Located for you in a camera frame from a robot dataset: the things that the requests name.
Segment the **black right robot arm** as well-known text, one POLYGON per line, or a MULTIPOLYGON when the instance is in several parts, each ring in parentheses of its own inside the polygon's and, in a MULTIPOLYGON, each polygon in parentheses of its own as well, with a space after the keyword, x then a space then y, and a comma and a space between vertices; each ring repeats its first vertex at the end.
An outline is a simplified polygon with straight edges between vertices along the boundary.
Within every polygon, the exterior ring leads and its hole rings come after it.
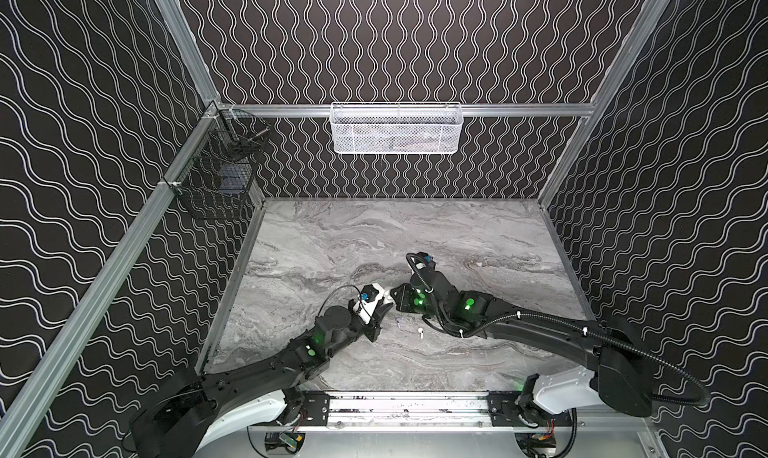
POLYGON ((711 400, 701 380, 651 352, 619 319, 602 326, 522 308, 487 293, 460 291, 428 269, 390 296, 398 311, 434 319, 448 336, 506 340, 574 363, 569 371, 526 379, 518 407, 529 422, 593 405, 647 418, 656 403, 703 407, 711 400))

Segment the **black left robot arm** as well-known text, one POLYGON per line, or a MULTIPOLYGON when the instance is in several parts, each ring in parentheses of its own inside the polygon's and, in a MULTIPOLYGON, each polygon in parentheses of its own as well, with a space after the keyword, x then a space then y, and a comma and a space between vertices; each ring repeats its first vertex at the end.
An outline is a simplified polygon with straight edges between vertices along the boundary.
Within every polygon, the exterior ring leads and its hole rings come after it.
POLYGON ((314 379, 361 337, 375 342, 393 306, 387 297, 361 307, 332 306, 312 328, 261 361, 213 374, 193 368, 176 371, 130 418, 130 451, 139 457, 193 456, 217 419, 264 395, 314 379))

